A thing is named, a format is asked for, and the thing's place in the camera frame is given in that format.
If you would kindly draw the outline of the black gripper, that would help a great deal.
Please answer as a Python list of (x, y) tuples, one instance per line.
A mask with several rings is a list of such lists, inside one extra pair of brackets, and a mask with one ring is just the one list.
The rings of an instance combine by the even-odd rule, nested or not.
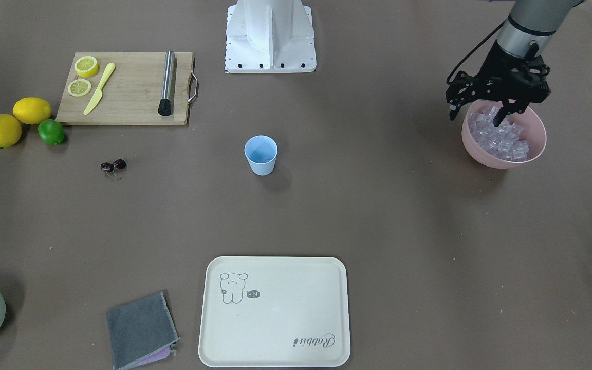
[(477, 75), (454, 69), (447, 78), (446, 101), (450, 120), (464, 105), (479, 99), (500, 102), (492, 120), (495, 128), (514, 113), (522, 114), (530, 103), (543, 102), (551, 92), (546, 77), (550, 68), (541, 56), (538, 42), (526, 43), (525, 56), (514, 57), (494, 43)]

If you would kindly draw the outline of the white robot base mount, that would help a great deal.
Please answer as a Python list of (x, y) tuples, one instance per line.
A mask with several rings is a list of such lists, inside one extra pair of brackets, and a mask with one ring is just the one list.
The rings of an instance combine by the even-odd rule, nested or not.
[(238, 1), (226, 14), (225, 72), (317, 69), (312, 9), (301, 1)]

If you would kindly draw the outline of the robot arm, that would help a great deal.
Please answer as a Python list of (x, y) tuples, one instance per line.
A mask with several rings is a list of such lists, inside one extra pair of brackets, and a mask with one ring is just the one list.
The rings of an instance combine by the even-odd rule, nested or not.
[(500, 102), (493, 126), (550, 95), (550, 67), (541, 56), (578, 1), (516, 1), (507, 19), (492, 31), (496, 40), (476, 75), (456, 66), (447, 78), (449, 117), (479, 99)]

